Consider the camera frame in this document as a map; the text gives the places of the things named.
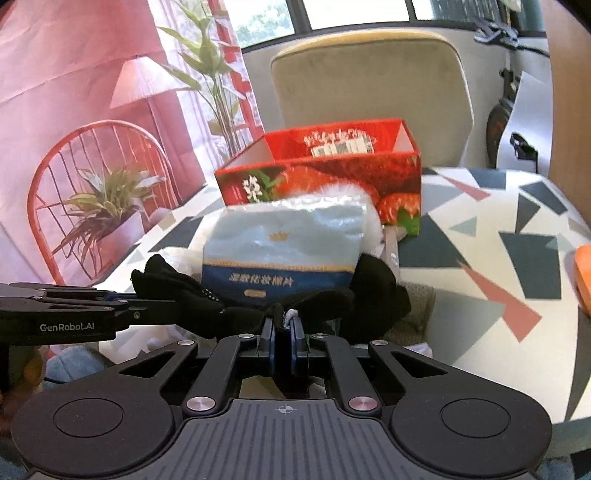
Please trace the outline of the person's left hand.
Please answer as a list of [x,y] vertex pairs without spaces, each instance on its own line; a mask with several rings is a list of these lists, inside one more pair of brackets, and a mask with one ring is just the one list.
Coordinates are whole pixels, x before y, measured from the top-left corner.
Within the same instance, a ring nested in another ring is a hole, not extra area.
[[21,379],[7,394],[1,395],[1,436],[11,436],[11,423],[18,410],[36,393],[42,390],[41,384],[46,373],[47,346],[37,347],[25,365]]

